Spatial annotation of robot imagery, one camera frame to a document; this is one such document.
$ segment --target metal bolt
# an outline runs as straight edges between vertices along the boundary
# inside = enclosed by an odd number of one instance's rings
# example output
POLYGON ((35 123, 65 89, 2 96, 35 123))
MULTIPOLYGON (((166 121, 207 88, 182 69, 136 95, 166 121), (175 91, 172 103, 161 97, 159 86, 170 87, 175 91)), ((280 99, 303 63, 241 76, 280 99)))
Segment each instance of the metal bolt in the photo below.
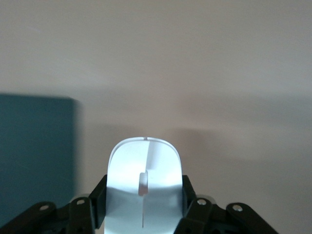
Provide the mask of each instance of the metal bolt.
POLYGON ((233 210, 241 212, 243 208, 240 205, 233 205, 233 210))
POLYGON ((204 199, 202 199, 202 198, 198 199, 198 200, 197 200, 197 203, 198 203, 199 205, 202 205, 202 206, 204 206, 204 205, 207 204, 206 200, 204 200, 204 199))
POLYGON ((44 205, 44 206, 41 206, 40 207, 40 211, 45 211, 46 209, 48 209, 49 208, 49 206, 48 205, 44 205))
POLYGON ((84 200, 83 200, 83 199, 80 199, 80 200, 77 201, 77 205, 81 205, 81 204, 83 204, 83 203, 84 203, 84 200))

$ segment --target screw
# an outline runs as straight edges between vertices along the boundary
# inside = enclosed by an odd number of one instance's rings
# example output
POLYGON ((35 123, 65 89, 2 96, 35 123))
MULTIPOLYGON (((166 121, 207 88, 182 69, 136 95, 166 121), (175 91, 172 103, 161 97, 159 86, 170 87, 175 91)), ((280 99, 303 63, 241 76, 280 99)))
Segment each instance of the screw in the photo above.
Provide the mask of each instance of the screw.
POLYGON ((243 208, 240 205, 233 205, 233 210, 241 212, 243 211, 243 208))
POLYGON ((202 199, 202 198, 198 199, 198 200, 197 200, 197 203, 198 203, 199 205, 202 205, 202 206, 204 206, 204 205, 207 204, 207 202, 206 202, 204 199, 202 199))
POLYGON ((48 205, 44 205, 44 206, 41 206, 40 207, 40 211, 45 211, 46 209, 48 209, 49 208, 49 206, 48 205))
POLYGON ((80 199, 80 200, 77 201, 77 205, 81 205, 81 204, 83 204, 83 203, 84 203, 84 200, 83 200, 83 199, 80 199))

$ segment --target scroll wheel slot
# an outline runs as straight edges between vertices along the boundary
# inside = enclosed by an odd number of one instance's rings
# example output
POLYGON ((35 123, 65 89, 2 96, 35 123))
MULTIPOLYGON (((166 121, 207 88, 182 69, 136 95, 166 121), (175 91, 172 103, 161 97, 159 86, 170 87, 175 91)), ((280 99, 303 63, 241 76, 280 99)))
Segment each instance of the scroll wheel slot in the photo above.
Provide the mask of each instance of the scroll wheel slot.
POLYGON ((139 185, 138 185, 138 195, 144 196, 148 194, 148 173, 147 171, 140 173, 139 185))

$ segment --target beige surface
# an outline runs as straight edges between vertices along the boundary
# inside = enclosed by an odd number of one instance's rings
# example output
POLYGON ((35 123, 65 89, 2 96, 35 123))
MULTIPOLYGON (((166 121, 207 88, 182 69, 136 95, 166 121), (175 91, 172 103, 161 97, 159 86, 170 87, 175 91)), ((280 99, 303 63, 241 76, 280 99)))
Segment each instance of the beige surface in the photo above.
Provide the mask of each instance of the beige surface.
POLYGON ((2 0, 0 91, 80 101, 77 193, 159 137, 198 194, 308 234, 311 25, 310 0, 2 0))

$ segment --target dark teal mat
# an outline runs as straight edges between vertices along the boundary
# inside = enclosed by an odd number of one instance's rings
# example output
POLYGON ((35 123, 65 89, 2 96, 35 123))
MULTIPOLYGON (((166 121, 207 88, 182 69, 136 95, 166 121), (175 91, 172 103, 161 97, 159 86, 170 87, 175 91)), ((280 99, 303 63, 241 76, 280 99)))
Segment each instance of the dark teal mat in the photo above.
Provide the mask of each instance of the dark teal mat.
POLYGON ((0 95, 0 227, 39 201, 74 196, 75 102, 0 95))

